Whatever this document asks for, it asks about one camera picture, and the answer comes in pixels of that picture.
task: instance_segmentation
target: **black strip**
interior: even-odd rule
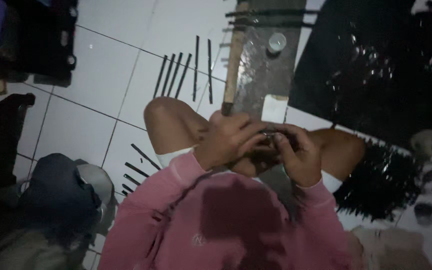
[[[196,36],[196,57],[194,63],[194,85],[192,88],[192,101],[196,101],[196,83],[198,81],[198,55],[199,55],[199,36]]]
[[[184,66],[183,75],[181,75],[181,79],[179,80],[179,85],[177,86],[176,95],[174,96],[175,99],[178,99],[178,96],[180,95],[180,90],[181,90],[181,86],[183,85],[184,76],[186,75],[186,71],[188,70],[188,66],[192,56],[193,55],[189,53],[188,59],[186,60],[186,65]]]
[[[161,96],[164,96],[164,92],[166,91],[166,85],[168,85],[168,80],[170,79],[171,69],[173,68],[174,57],[176,55],[173,53],[171,56],[171,62],[169,62],[169,67],[167,68],[166,79],[164,80],[163,91],[161,92]]]
[[[280,15],[294,15],[301,16],[305,14],[318,14],[319,10],[311,9],[268,9],[268,10],[251,10],[251,11],[237,11],[226,13],[226,17],[236,16],[280,16]]]
[[[123,187],[127,190],[127,191],[129,191],[129,192],[131,192],[131,193],[133,193],[134,192],[134,190],[132,190],[131,188],[129,188],[127,185],[125,185],[125,184],[123,184]]]
[[[141,185],[140,182],[136,181],[136,180],[133,179],[131,176],[129,176],[129,175],[127,175],[127,174],[124,174],[123,176],[124,176],[124,178],[128,179],[128,180],[131,181],[133,184],[135,184],[136,186]]]
[[[135,166],[131,165],[130,163],[124,163],[124,165],[126,165],[126,167],[129,167],[129,169],[134,170],[135,172],[139,173],[140,175],[142,175],[144,177],[149,177],[149,175],[147,173],[145,173],[144,171],[136,168]]]
[[[213,104],[213,83],[211,82],[211,40],[208,39],[208,76],[209,76],[209,104]]]
[[[161,70],[159,71],[159,77],[157,78],[156,88],[154,89],[153,99],[156,98],[156,94],[158,92],[159,83],[161,82],[161,77],[163,76],[164,66],[166,65],[166,60],[168,60],[168,56],[165,55],[163,59],[163,64],[161,65]]]
[[[234,27],[255,27],[255,28],[312,28],[315,25],[311,23],[305,23],[300,21],[283,21],[278,23],[267,23],[267,22],[254,22],[247,19],[237,19],[235,21],[228,22]]]
[[[183,58],[183,53],[179,53],[179,57],[177,58],[176,68],[174,69],[173,78],[171,79],[171,84],[169,84],[169,89],[167,90],[167,97],[171,94],[171,89],[173,88],[174,80],[176,79],[176,75],[178,74],[178,69],[180,68],[181,58]]]
[[[143,153],[142,151],[141,151],[141,149],[139,149],[135,144],[131,144],[131,146],[134,148],[134,150],[136,150],[136,151],[138,151],[138,153],[145,159],[145,160],[147,160],[147,161],[149,161],[149,163],[151,163],[151,165],[153,165],[154,166],[154,168],[156,168],[156,169],[158,169],[158,170],[160,170],[161,168],[159,168],[159,166],[156,164],[156,163],[154,163],[145,153]]]

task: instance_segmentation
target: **floor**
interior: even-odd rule
[[[235,0],[80,0],[74,48],[77,67],[71,85],[62,88],[33,84],[32,78],[25,83],[8,85],[9,94],[33,93],[36,96],[35,105],[28,109],[18,145],[14,167],[17,178],[27,180],[41,157],[59,152],[101,166],[114,182],[117,199],[122,201],[122,184],[135,188],[123,177],[124,174],[144,181],[143,176],[124,166],[125,162],[149,175],[156,172],[131,144],[136,144],[157,161],[146,132],[143,110],[153,99],[165,55],[171,58],[173,53],[178,56],[182,52],[181,63],[184,64],[188,53],[193,54],[179,99],[206,119],[219,109],[225,87],[225,61],[229,56],[229,48],[219,45],[231,41],[231,32],[225,30],[228,21],[224,14],[232,11],[235,3]],[[319,9],[322,3],[324,0],[309,0],[307,8]],[[415,9],[421,7],[421,3],[418,1]],[[315,20],[315,16],[304,18],[308,23]],[[309,28],[303,28],[297,61],[310,33]],[[200,36],[201,42],[196,101],[193,102],[196,35]],[[213,44],[213,105],[209,104],[207,91],[207,39]],[[176,85],[182,71],[183,65],[176,76]],[[287,122],[309,130],[331,125],[291,107],[288,108]],[[419,200],[432,202],[432,197],[421,196]],[[420,231],[428,236],[425,250],[432,262],[432,227],[417,225],[412,207],[399,213],[393,223],[371,223],[345,214],[339,214],[339,218],[346,230],[362,224]],[[86,269],[97,268],[104,240],[98,235],[91,245],[83,262]]]

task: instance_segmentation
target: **finger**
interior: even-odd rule
[[[241,147],[239,147],[238,155],[243,156],[245,153],[252,150],[258,143],[266,140],[267,136],[264,134],[256,134],[252,138],[249,138]]]
[[[227,117],[227,119],[230,121],[231,125],[233,125],[237,129],[240,129],[243,126],[247,125],[249,123],[249,121],[251,120],[249,117],[249,114],[247,114],[245,112],[235,113],[235,114]]]
[[[245,126],[243,129],[241,129],[235,136],[236,136],[236,141],[239,144],[244,143],[245,141],[249,140],[251,137],[253,137],[255,134],[257,134],[258,132],[262,131],[263,129],[265,129],[267,126],[267,123],[265,122],[256,122],[256,123],[251,123],[247,126]]]
[[[209,118],[209,123],[217,126],[223,118],[224,116],[223,114],[221,114],[221,110],[219,109],[211,115],[211,117]]]
[[[291,147],[290,141],[288,140],[288,138],[285,137],[285,135],[279,132],[274,134],[274,142],[276,143],[276,147],[281,153],[281,158],[283,162],[287,163],[289,161],[297,160],[296,154]]]
[[[289,134],[296,136],[297,145],[304,150],[314,149],[315,144],[309,138],[308,133],[305,129],[291,124],[281,124],[278,125],[278,129],[282,129]]]

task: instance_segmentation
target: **knee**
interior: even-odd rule
[[[170,113],[171,100],[173,98],[166,96],[154,98],[144,108],[144,119],[168,115]]]
[[[348,142],[348,147],[351,152],[358,157],[358,160],[363,159],[364,153],[366,152],[366,143],[362,138],[352,135]]]

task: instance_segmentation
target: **tile grout line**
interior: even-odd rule
[[[94,253],[96,253],[95,255],[94,255],[94,258],[93,258],[93,263],[91,264],[91,267],[89,268],[89,270],[93,270],[93,266],[94,266],[94,264],[95,264],[95,261],[96,261],[96,256],[98,255],[98,253],[96,252],[96,251],[94,251],[94,250],[92,250]]]
[[[31,173],[31,169],[33,167],[33,162],[35,161],[35,156],[36,156],[36,150],[38,149],[38,144],[39,144],[39,138],[41,137],[41,132],[43,131],[43,126],[44,126],[44,121],[46,120],[46,114],[48,113],[48,108],[50,107],[50,101],[51,101],[51,96],[54,90],[54,85],[51,88],[51,93],[49,95],[49,98],[47,99],[47,103],[46,103],[46,109],[44,111],[44,116],[43,116],[43,121],[41,122],[41,127],[39,128],[39,134],[37,136],[36,139],[36,145],[34,146],[34,151],[33,151],[33,158],[31,159],[31,166],[29,166],[29,173],[28,173],[28,180],[29,180],[29,174]],[[25,189],[27,189],[27,187],[29,186],[29,181],[27,182]]]
[[[141,50],[138,52],[136,59],[134,61],[134,65],[132,66],[131,76],[129,77],[128,86],[126,86],[126,92],[124,92],[123,101],[121,102],[121,106],[119,107],[119,112],[117,113],[116,122],[114,123],[113,132],[111,133],[111,137],[109,138],[109,143],[107,144],[106,152],[103,158],[103,164],[101,164],[101,169],[104,166],[104,162],[106,161],[106,156],[108,155],[108,151],[110,150],[111,141],[113,140],[114,131],[116,130],[116,125],[118,124],[118,120],[121,115],[121,111],[123,110],[124,101],[126,100],[126,96],[128,95],[129,86],[131,85],[131,81],[133,80],[133,75],[135,74],[136,64],[138,63],[139,55],[141,54]]]
[[[29,156],[25,156],[25,155],[23,155],[23,154],[20,154],[20,153],[16,153],[16,155],[20,155],[20,156],[22,156],[23,158],[27,158],[27,159],[29,159],[30,161],[34,161],[34,159],[32,159],[32,158],[30,158]]]
[[[40,89],[40,88],[38,88],[38,87],[36,87],[36,86],[30,85],[30,84],[27,84],[27,83],[24,83],[24,84],[26,84],[26,85],[28,85],[28,86],[30,86],[30,87],[36,88],[36,89],[38,89],[38,90],[41,90],[41,91],[43,91],[43,92],[45,92],[45,93],[48,93],[48,94],[50,94],[50,95],[52,95],[52,96],[56,96],[56,97],[58,97],[58,98],[60,98],[60,99],[62,99],[62,100],[69,101],[69,102],[71,102],[71,103],[74,103],[74,104],[79,105],[79,106],[81,106],[81,107],[84,107],[84,108],[86,108],[86,109],[90,109],[90,110],[92,110],[93,112],[96,112],[96,113],[102,114],[102,115],[104,115],[104,116],[107,116],[107,117],[112,118],[112,119],[115,119],[115,120],[118,120],[119,122],[123,122],[123,123],[125,123],[125,124],[128,124],[129,126],[133,126],[133,127],[135,127],[135,128],[139,128],[139,129],[141,129],[141,130],[147,131],[147,130],[144,129],[144,128],[141,128],[141,127],[139,127],[139,126],[133,125],[133,124],[131,124],[131,123],[128,123],[128,122],[126,122],[126,121],[123,121],[123,120],[121,120],[121,119],[118,119],[118,118],[116,118],[116,117],[114,117],[114,116],[111,116],[111,115],[105,114],[105,113],[100,112],[100,111],[98,111],[98,110],[95,110],[95,109],[93,109],[93,108],[87,107],[87,106],[85,106],[85,105],[83,105],[83,104],[79,104],[79,103],[77,103],[77,102],[75,102],[75,101],[72,101],[72,100],[70,100],[70,99],[67,99],[67,98],[65,98],[65,97],[63,97],[63,96],[53,94],[52,92],[45,91],[45,90],[43,90],[43,89]]]
[[[106,38],[108,38],[108,39],[115,40],[115,41],[117,41],[117,42],[121,42],[121,43],[126,44],[126,45],[128,45],[128,46],[130,46],[130,47],[133,47],[133,48],[139,49],[139,50],[141,50],[141,51],[143,51],[143,52],[147,52],[147,53],[152,54],[152,55],[154,55],[154,56],[157,56],[157,57],[159,57],[159,58],[164,58],[164,57],[162,57],[162,56],[160,56],[160,55],[158,55],[158,54],[156,54],[156,53],[152,53],[152,52],[150,52],[150,51],[147,51],[147,50],[142,49],[142,48],[140,48],[140,47],[136,47],[136,46],[134,46],[134,45],[131,45],[131,44],[126,43],[126,42],[124,42],[124,41],[121,41],[121,40],[115,39],[115,38],[110,37],[110,36],[108,36],[108,35],[98,33],[98,32],[96,32],[96,31],[91,30],[91,29],[88,29],[88,28],[86,28],[86,27],[84,27],[84,26],[81,26],[81,25],[78,25],[78,24],[76,24],[76,26],[79,27],[79,28],[82,28],[82,29],[86,29],[86,30],[88,30],[88,31],[91,31],[91,32],[93,32],[93,33],[95,33],[95,34],[102,35],[103,37],[106,37]],[[192,68],[192,67],[190,67],[190,66],[188,66],[188,69],[190,69],[190,70],[195,70],[194,68]],[[199,70],[198,70],[198,72],[201,73],[201,74],[204,74],[204,75],[206,75],[206,76],[209,76],[209,74],[207,74],[207,73],[205,73],[205,72],[202,72],[202,71],[199,71]],[[225,80],[221,80],[221,79],[219,79],[219,78],[217,78],[217,77],[214,77],[214,76],[212,76],[212,77],[213,77],[213,79],[215,79],[215,80],[218,80],[218,81],[221,81],[221,82],[226,82]]]

